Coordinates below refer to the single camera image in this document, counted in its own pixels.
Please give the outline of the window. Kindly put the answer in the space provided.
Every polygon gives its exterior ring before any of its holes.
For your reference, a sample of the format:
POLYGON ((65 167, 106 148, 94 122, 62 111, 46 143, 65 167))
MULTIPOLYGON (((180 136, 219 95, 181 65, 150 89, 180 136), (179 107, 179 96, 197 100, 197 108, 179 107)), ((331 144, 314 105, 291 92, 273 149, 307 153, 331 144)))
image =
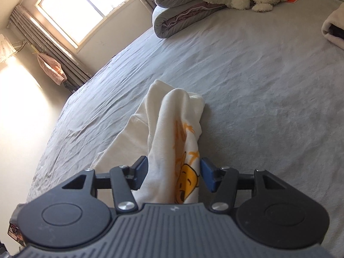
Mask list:
POLYGON ((35 7, 72 45, 79 46, 130 0, 37 0, 35 7))

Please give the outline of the grey bed sheet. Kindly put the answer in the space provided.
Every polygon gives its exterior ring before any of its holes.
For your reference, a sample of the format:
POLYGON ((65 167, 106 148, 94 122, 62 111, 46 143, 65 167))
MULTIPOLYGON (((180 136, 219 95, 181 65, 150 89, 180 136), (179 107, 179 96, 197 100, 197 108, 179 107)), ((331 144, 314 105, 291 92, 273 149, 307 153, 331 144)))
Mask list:
POLYGON ((223 9, 167 39, 148 30, 68 98, 28 200, 90 166, 162 80, 204 98, 201 156, 267 169, 321 203, 323 247, 342 257, 343 51, 321 33, 342 1, 223 9))

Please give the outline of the wall hanging cloth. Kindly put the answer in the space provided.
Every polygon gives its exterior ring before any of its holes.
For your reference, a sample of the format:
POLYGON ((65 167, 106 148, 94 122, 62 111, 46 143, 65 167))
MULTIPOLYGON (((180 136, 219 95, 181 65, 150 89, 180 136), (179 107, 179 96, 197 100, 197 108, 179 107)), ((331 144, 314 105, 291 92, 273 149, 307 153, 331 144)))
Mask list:
POLYGON ((0 63, 5 62, 14 54, 16 54, 16 49, 3 34, 0 34, 0 63))

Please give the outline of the white Winnie the Pooh sweatshirt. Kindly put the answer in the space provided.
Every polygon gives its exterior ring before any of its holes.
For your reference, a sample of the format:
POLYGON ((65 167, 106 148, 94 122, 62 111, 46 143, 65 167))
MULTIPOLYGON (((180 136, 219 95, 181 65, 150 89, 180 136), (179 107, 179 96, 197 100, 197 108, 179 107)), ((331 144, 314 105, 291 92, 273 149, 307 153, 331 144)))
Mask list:
POLYGON ((191 204, 198 202, 200 119, 203 97, 155 80, 124 129, 93 162, 96 173, 120 165, 131 166, 144 155, 149 168, 139 190, 145 203, 191 204))

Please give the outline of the grey curtain left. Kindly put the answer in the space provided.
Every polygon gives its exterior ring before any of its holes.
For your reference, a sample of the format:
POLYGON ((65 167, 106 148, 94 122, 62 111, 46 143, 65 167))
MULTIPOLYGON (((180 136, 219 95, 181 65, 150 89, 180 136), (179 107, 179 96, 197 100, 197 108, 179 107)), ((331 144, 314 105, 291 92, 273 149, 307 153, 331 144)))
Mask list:
POLYGON ((92 77, 88 69, 78 61, 59 41, 48 33, 42 25, 21 5, 15 6, 10 15, 14 25, 23 37, 38 49, 55 59, 66 75, 64 86, 74 92, 92 77))

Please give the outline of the cream folded garment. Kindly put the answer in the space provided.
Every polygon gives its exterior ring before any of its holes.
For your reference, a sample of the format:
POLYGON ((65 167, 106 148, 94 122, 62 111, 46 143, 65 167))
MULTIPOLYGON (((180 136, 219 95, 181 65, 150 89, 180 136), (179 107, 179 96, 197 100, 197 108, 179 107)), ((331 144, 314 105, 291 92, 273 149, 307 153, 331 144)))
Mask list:
POLYGON ((344 40, 343 40, 343 30, 344 30, 344 7, 343 3, 339 6, 338 9, 333 11, 327 17, 325 22, 322 25, 321 32, 322 35, 331 43, 335 44, 341 49, 344 49, 344 40))

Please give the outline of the folded grey quilt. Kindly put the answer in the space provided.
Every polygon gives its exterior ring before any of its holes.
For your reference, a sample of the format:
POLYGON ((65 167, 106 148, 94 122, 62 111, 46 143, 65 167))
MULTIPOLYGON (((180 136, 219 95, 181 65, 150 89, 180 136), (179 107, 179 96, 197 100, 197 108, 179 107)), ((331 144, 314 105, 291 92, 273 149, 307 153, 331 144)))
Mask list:
POLYGON ((169 38, 193 23, 224 8, 203 0, 155 0, 153 30, 158 38, 169 38))

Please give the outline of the pink hanging towel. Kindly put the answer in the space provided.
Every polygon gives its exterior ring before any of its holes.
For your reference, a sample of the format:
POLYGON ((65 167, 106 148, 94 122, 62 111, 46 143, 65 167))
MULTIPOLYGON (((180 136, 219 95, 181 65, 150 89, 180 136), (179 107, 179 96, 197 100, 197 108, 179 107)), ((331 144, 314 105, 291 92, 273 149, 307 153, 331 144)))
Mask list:
POLYGON ((37 54, 38 64, 42 70, 49 76, 57 85, 61 85, 67 80, 66 74, 62 70, 61 64, 54 58, 43 54, 37 54))

